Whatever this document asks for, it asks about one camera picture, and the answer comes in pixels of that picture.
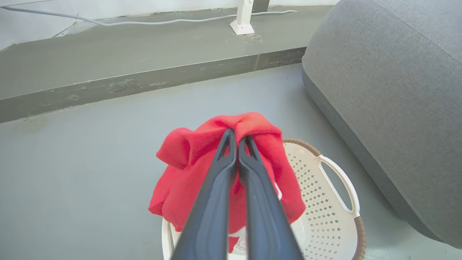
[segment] gray cable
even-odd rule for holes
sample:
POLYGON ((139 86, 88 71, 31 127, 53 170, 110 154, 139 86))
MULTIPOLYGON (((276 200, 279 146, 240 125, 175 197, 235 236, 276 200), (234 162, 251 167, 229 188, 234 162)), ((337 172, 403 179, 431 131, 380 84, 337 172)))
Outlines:
MULTIPOLYGON (((98 21, 95 21, 95 20, 92 20, 92 19, 78 17, 78 16, 70 15, 70 14, 62 14, 62 13, 55 13, 55 12, 44 12, 44 11, 36 11, 36 10, 28 10, 28 9, 19 9, 19 8, 6 7, 6 6, 1 7, 1 8, 9 10, 9 11, 16 11, 16 12, 30 12, 30 13, 38 13, 38 14, 46 14, 46 15, 74 18, 74 19, 84 20, 84 21, 94 23, 94 24, 97 24, 97 25, 102 25, 102 26, 114 26, 114 25, 165 25, 165 24, 172 24, 172 23, 176 23, 176 22, 196 22, 197 23, 197 22, 213 21, 213 20, 219 20, 219 19, 224 19, 224 18, 236 17, 237 16, 235 14, 231 14, 231 15, 225 15, 225 16, 202 19, 202 20, 176 19, 176 20, 165 21, 165 22, 120 22, 120 23, 105 24, 105 23, 101 23, 101 22, 98 22, 98 21)), ((288 12, 296 12, 296 11, 288 10, 288 11, 284 11, 284 12, 256 12, 256 13, 253 13, 252 15, 284 14, 284 13, 288 13, 288 12)))

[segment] fabric cushion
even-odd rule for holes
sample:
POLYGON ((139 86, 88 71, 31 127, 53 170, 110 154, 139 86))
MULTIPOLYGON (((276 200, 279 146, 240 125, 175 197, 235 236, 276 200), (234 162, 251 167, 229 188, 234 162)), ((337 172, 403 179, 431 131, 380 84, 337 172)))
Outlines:
POLYGON ((462 1, 342 0, 303 57, 308 92, 416 230, 462 248, 462 1))

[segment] white pole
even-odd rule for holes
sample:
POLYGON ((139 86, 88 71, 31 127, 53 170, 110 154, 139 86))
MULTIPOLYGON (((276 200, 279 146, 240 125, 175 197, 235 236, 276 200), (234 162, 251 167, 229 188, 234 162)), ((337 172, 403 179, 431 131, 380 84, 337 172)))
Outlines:
POLYGON ((250 25, 250 17, 254 0, 240 0, 240 5, 237 7, 237 17, 230 25, 237 35, 255 33, 250 25))

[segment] red towel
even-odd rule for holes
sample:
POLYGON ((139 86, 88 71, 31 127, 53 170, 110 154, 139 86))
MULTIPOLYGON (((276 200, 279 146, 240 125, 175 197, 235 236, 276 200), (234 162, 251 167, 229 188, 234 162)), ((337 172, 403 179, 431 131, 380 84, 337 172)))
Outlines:
MULTIPOLYGON (((221 137, 228 128, 234 129, 238 144, 245 135, 253 136, 272 183, 277 183, 282 192, 281 203, 289 222, 297 220, 305 210, 297 178, 286 157, 281 130, 255 112, 217 116, 196 131, 173 130, 157 152, 157 157, 168 166, 154 189, 149 211, 163 216, 178 232, 186 223, 221 137)), ((245 226, 245 211, 245 189, 237 174, 230 193, 230 234, 245 226)), ((237 238, 230 238, 229 252, 236 242, 237 238)))

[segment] laundry basket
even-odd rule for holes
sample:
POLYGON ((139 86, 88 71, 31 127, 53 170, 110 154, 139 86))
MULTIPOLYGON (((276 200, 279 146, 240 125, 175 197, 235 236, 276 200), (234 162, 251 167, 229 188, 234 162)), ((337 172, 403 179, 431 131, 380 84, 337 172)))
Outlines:
MULTIPOLYGON (((297 176, 306 205, 303 215, 292 225, 298 245, 307 260, 362 260, 366 242, 359 201, 343 170, 313 146, 298 139, 284 139, 287 158, 297 176), (331 167, 348 191, 348 209, 324 172, 331 167)), ((169 260, 180 237, 165 219, 162 221, 162 250, 169 260)), ((228 260, 245 260, 245 255, 228 254, 228 260)))

